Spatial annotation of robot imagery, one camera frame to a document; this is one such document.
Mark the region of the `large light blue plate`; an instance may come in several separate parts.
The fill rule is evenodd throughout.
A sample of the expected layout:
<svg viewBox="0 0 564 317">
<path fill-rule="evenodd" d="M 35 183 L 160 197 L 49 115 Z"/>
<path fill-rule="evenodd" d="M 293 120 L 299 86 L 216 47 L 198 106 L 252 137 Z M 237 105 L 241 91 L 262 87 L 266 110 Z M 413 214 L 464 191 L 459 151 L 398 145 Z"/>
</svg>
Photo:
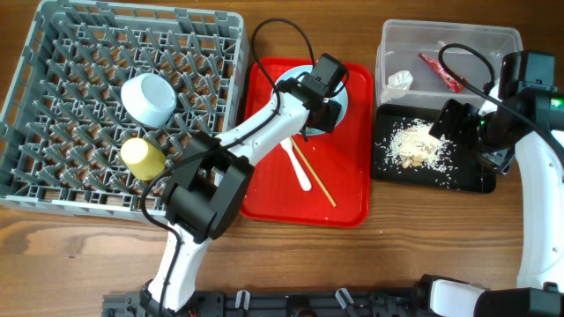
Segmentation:
<svg viewBox="0 0 564 317">
<path fill-rule="evenodd" d="M 291 77 L 298 78 L 298 76 L 301 73 L 303 73 L 303 72 L 309 73 L 312 69 L 313 69 L 312 65 L 300 65 L 300 66 L 293 67 L 290 70 L 287 70 L 281 76 L 279 76 L 277 81 L 276 81 L 276 84 L 278 84 L 282 80 L 287 80 Z M 341 82 L 339 84 L 338 89 L 341 89 L 340 93 L 337 96 L 330 98 L 330 100 L 339 103 L 340 106 L 341 106 L 341 109 L 340 109 L 339 114 L 338 114 L 338 119 L 337 119 L 337 122 L 336 122 L 336 127 L 341 123 L 341 121 L 343 121 L 345 114 L 346 114 L 346 111 L 347 111 L 347 108 L 348 108 L 348 93 L 347 93 L 347 90 L 344 87 L 343 82 Z M 319 135 L 324 134 L 324 131 L 307 127 L 306 128 L 306 134 L 307 134 L 307 136 L 319 136 Z"/>
</svg>

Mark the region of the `wooden chopstick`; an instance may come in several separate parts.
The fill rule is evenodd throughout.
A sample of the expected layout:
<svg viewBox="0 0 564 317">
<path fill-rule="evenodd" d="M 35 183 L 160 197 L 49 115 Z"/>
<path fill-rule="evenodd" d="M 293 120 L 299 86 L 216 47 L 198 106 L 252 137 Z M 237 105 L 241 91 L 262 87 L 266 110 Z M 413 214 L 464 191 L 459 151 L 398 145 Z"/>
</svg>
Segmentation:
<svg viewBox="0 0 564 317">
<path fill-rule="evenodd" d="M 334 198 L 332 197 L 332 195 L 330 194 L 330 192 L 328 191 L 328 189 L 325 187 L 325 185 L 323 184 L 322 180 L 319 178 L 318 174 L 316 173 L 315 169 L 311 166 L 311 164 L 309 163 L 308 159 L 306 158 L 306 156 L 303 154 L 303 152 L 301 151 L 301 148 L 299 147 L 299 145 L 293 140 L 292 137 L 290 137 L 290 140 L 293 144 L 293 148 L 297 151 L 298 155 L 300 156 L 300 158 L 302 159 L 303 163 L 306 165 L 307 169 L 309 170 L 309 172 L 312 174 L 313 178 L 315 179 L 316 183 L 318 184 L 318 186 L 320 187 L 320 189 L 323 191 L 324 195 L 326 196 L 326 198 L 329 200 L 331 206 L 333 208 L 337 207 L 337 203 L 334 200 Z"/>
</svg>

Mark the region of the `clear plastic bin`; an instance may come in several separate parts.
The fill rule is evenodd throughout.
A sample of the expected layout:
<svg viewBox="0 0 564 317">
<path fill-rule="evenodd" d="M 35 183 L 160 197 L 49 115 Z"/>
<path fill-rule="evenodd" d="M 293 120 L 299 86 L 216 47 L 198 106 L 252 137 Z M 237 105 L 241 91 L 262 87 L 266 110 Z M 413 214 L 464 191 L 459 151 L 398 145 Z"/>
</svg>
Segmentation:
<svg viewBox="0 0 564 317">
<path fill-rule="evenodd" d="M 523 50 L 521 35 L 515 28 L 389 19 L 383 25 L 377 51 L 377 104 L 440 109 L 447 100 L 455 99 L 480 107 L 483 99 L 466 89 L 460 93 L 451 92 L 418 57 L 418 53 L 422 52 L 435 59 L 438 51 L 450 43 L 464 44 L 477 50 L 493 65 L 496 77 L 500 75 L 503 57 Z M 402 98 L 382 103 L 382 90 L 388 83 L 388 77 L 400 70 L 411 72 L 413 82 L 410 90 Z"/>
</svg>

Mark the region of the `red snack wrapper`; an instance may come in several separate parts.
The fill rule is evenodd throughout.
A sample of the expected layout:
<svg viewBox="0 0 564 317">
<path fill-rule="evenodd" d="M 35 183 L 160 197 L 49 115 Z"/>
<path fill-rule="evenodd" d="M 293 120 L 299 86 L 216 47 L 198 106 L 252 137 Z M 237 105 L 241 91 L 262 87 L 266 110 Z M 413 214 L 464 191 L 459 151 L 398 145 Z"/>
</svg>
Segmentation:
<svg viewBox="0 0 564 317">
<path fill-rule="evenodd" d="M 439 63 L 422 52 L 418 53 L 418 57 L 432 70 L 432 72 L 448 87 L 453 93 L 460 93 L 464 86 L 458 83 Z"/>
</svg>

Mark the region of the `grey dishwasher rack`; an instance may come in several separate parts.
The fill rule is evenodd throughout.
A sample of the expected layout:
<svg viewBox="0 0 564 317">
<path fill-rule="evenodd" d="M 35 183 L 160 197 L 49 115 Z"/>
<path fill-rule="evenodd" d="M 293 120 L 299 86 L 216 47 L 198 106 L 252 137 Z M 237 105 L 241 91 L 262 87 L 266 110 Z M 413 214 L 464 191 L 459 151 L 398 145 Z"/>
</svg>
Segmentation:
<svg viewBox="0 0 564 317">
<path fill-rule="evenodd" d="M 177 162 L 197 132 L 237 121 L 249 59 L 242 16 L 142 4 L 44 1 L 1 110 L 1 203 L 14 210 L 142 222 L 145 184 L 120 157 L 140 137 Z M 177 105 L 157 127 L 121 90 L 164 78 Z"/>
</svg>

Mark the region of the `yellow cup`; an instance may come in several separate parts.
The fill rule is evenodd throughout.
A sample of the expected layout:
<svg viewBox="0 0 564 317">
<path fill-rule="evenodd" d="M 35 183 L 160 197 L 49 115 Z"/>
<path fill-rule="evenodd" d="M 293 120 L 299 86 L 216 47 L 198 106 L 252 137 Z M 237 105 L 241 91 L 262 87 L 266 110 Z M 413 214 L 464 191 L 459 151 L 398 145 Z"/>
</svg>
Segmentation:
<svg viewBox="0 0 564 317">
<path fill-rule="evenodd" d="M 165 169 L 163 152 L 143 138 L 127 140 L 122 145 L 120 157 L 130 172 L 141 181 L 151 181 Z"/>
</svg>

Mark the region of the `white plastic fork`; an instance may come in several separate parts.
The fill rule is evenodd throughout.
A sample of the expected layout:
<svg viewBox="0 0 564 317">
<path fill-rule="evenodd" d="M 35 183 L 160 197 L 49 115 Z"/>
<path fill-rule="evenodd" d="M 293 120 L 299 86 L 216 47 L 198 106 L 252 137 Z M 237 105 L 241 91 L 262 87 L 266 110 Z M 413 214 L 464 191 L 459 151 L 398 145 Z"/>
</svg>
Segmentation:
<svg viewBox="0 0 564 317">
<path fill-rule="evenodd" d="M 310 191 L 312 189 L 312 184 L 306 175 L 305 171 L 303 170 L 299 160 L 297 159 L 296 155 L 293 152 L 293 143 L 290 137 L 285 138 L 280 142 L 280 146 L 288 155 L 290 162 L 292 164 L 293 170 L 297 177 L 297 180 L 301 186 L 303 191 Z"/>
</svg>

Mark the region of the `white napkin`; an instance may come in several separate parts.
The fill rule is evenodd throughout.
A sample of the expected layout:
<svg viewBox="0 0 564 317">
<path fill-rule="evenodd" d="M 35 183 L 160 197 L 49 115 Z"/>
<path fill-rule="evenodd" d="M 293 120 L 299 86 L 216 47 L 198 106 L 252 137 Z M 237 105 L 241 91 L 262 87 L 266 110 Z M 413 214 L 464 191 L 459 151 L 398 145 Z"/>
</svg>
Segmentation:
<svg viewBox="0 0 564 317">
<path fill-rule="evenodd" d="M 386 103 L 404 97 L 410 90 L 413 76 L 409 70 L 400 70 L 388 77 L 388 83 L 382 90 L 381 102 Z"/>
</svg>

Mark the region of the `red plastic tray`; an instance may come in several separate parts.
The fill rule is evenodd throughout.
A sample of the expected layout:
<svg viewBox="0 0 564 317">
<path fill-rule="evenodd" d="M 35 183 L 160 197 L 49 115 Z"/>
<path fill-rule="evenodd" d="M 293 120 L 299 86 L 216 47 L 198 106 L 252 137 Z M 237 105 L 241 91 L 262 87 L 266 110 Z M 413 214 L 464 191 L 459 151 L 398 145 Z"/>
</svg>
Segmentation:
<svg viewBox="0 0 564 317">
<path fill-rule="evenodd" d="M 347 66 L 348 108 L 331 134 L 294 141 L 337 203 L 333 208 L 312 174 L 303 191 L 286 152 L 276 146 L 256 166 L 241 214 L 254 220 L 350 228 L 369 212 L 374 78 L 357 63 Z"/>
</svg>

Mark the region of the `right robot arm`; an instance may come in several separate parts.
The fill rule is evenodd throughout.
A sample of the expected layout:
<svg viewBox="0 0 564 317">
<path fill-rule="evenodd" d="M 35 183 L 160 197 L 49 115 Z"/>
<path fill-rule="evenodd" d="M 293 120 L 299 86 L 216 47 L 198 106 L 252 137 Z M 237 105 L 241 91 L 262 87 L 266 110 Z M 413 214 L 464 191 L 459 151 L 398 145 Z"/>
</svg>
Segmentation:
<svg viewBox="0 0 564 317">
<path fill-rule="evenodd" d="M 512 150 L 523 186 L 523 253 L 516 288 L 488 290 L 424 275 L 412 288 L 414 312 L 437 316 L 563 314 L 563 95 L 554 86 L 553 55 L 505 55 L 501 75 L 467 90 L 497 106 L 487 114 L 448 100 L 430 133 L 477 155 Z"/>
</svg>

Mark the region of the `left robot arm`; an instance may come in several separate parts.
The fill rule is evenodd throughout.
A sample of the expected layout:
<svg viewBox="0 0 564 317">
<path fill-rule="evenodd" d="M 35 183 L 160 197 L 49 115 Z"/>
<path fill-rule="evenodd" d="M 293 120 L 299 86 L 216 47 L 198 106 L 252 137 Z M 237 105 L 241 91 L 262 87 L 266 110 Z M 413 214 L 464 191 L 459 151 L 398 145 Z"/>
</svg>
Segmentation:
<svg viewBox="0 0 564 317">
<path fill-rule="evenodd" d="M 342 109 L 335 97 L 349 77 L 339 60 L 321 55 L 311 70 L 272 81 L 270 100 L 237 127 L 197 133 L 181 161 L 156 176 L 167 181 L 160 226 L 168 235 L 158 273 L 141 291 L 147 315 L 174 316 L 188 303 L 206 249 L 239 214 L 256 165 L 308 128 L 332 132 Z"/>
</svg>

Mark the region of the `rice and food scraps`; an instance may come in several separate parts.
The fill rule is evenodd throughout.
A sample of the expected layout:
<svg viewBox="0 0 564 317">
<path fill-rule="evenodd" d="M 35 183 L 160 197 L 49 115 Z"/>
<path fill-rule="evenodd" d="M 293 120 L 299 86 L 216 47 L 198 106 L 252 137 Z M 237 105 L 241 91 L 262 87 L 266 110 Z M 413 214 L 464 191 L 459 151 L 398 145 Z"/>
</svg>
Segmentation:
<svg viewBox="0 0 564 317">
<path fill-rule="evenodd" d="M 407 176 L 414 173 L 423 176 L 430 173 L 431 183 L 448 187 L 457 170 L 453 162 L 456 145 L 444 138 L 429 134 L 432 123 L 422 119 L 402 118 L 375 142 L 375 148 L 383 155 L 377 158 L 376 172 Z"/>
</svg>

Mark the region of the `black plastic tray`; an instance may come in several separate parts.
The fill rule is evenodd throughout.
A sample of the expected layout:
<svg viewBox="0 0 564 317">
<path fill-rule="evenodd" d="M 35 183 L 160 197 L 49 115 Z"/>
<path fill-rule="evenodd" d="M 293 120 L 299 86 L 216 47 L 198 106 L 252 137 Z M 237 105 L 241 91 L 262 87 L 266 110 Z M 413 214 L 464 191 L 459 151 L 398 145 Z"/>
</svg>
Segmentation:
<svg viewBox="0 0 564 317">
<path fill-rule="evenodd" d="M 431 124 L 439 111 L 422 107 L 383 104 L 376 110 L 372 137 L 371 177 L 412 185 L 446 188 L 489 194 L 496 189 L 496 175 L 484 168 L 471 154 L 453 144 L 442 151 L 436 168 L 402 167 L 399 157 L 391 154 L 392 137 L 417 123 Z"/>
</svg>

